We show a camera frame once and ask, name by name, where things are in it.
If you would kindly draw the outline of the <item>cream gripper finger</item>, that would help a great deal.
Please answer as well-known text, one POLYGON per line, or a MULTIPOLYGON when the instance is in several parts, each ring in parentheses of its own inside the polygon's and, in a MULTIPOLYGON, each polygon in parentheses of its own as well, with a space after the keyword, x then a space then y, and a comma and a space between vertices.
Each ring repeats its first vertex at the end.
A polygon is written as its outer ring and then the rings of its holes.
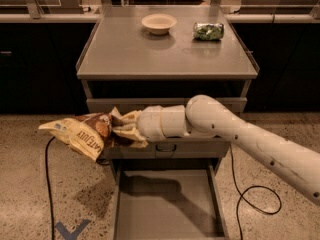
POLYGON ((148 146, 146 138, 140 134, 135 126, 114 127, 112 132, 116 135, 116 142, 121 146, 132 148, 145 148, 148 146))
POLYGON ((116 107, 114 107, 111 110, 110 114, 112 116, 112 125, 114 127, 117 127, 117 126, 124 126, 128 124, 135 124, 140 115, 140 111, 134 110, 122 115, 119 112, 119 110, 116 107))

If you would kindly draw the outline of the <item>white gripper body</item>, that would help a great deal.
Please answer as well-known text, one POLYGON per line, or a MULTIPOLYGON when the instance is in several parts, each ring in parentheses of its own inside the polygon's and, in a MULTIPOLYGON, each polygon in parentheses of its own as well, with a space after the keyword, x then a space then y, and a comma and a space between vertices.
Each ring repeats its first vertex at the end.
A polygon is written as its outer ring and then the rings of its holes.
POLYGON ((150 142, 187 136, 185 107, 183 105, 149 106, 138 116, 137 129, 150 142))

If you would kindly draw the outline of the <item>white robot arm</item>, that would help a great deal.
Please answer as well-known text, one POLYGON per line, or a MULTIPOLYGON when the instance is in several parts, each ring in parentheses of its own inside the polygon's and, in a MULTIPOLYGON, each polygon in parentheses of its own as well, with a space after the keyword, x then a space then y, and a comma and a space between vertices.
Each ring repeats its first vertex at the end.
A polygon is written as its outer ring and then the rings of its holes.
POLYGON ((115 118, 112 131, 139 142, 219 136, 320 205, 320 154, 244 121, 212 97, 197 95, 185 105, 149 106, 115 118))

